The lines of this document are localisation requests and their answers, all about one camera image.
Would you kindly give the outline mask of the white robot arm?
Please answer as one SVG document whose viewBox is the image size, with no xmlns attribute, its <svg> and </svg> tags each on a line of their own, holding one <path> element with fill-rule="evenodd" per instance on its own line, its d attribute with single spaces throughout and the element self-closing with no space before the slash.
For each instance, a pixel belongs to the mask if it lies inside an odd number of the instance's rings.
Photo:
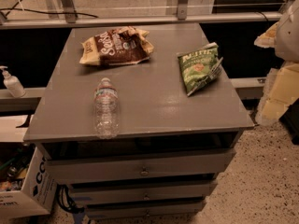
<svg viewBox="0 0 299 224">
<path fill-rule="evenodd" d="M 288 62 L 299 62 L 299 0 L 295 0 L 278 22 L 259 35 L 254 45 L 274 48 L 277 57 Z"/>
</svg>

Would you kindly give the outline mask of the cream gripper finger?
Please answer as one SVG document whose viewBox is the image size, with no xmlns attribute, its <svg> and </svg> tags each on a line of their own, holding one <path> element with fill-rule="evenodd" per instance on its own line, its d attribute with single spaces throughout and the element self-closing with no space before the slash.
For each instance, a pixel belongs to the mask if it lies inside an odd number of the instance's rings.
<svg viewBox="0 0 299 224">
<path fill-rule="evenodd" d="M 255 39 L 254 45 L 264 49 L 273 48 L 276 44 L 277 28 L 276 22 Z"/>
</svg>

